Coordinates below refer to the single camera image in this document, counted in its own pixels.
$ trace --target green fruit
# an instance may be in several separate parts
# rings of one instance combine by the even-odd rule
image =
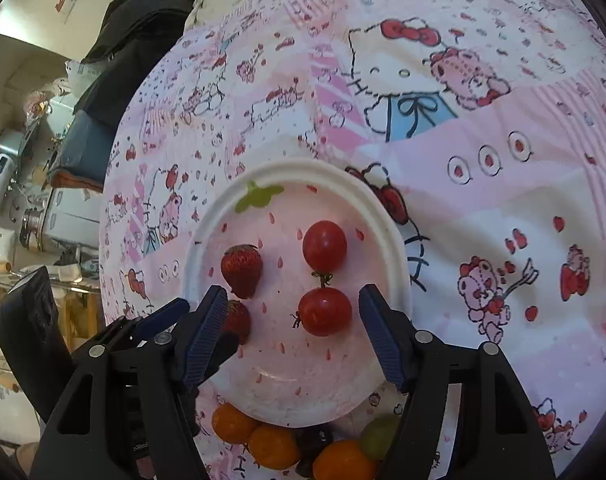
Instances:
[[[400,421],[397,415],[383,415],[366,425],[358,440],[363,454],[372,460],[384,459]]]

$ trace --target hello kitty print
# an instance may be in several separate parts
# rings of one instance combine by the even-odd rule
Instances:
[[[377,197],[403,241],[413,322],[500,345],[560,474],[606,409],[606,39],[581,0],[245,0],[189,30],[108,159],[106,320],[180,296],[217,197],[288,156]],[[208,471],[270,480],[211,431],[218,401],[206,383]],[[334,425],[357,436],[405,401],[384,384]],[[432,478],[455,429],[447,410]]]

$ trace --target strawberry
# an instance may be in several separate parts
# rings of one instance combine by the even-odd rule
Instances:
[[[221,260],[221,273],[233,294],[242,300],[251,298],[262,274],[259,251],[253,245],[230,247]]]
[[[252,318],[250,311],[243,303],[236,300],[227,302],[227,317],[223,323],[221,332],[231,332],[238,336],[238,344],[244,345],[250,335]]]

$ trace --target silver rivet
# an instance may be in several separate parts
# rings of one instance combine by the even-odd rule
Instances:
[[[154,336],[154,342],[157,345],[166,345],[172,340],[172,334],[169,332],[159,332]]]
[[[105,352],[105,346],[103,345],[94,345],[90,348],[90,357],[100,357]]]
[[[494,343],[485,343],[483,345],[483,350],[485,350],[485,353],[489,355],[496,355],[499,352],[498,345]]]
[[[434,339],[434,336],[430,332],[427,332],[427,330],[419,330],[415,337],[419,343],[431,343],[432,339]]]

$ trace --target hello kitty tablecloth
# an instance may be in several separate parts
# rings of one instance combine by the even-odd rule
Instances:
[[[107,322],[180,295],[192,229],[235,177],[317,157],[373,189],[405,240],[414,323],[499,344],[557,472],[606,408],[606,40],[580,0],[247,0],[190,30],[135,95],[105,183]],[[447,470],[456,390],[432,475]],[[336,422],[400,413],[389,384]],[[213,434],[215,480],[289,476]]]

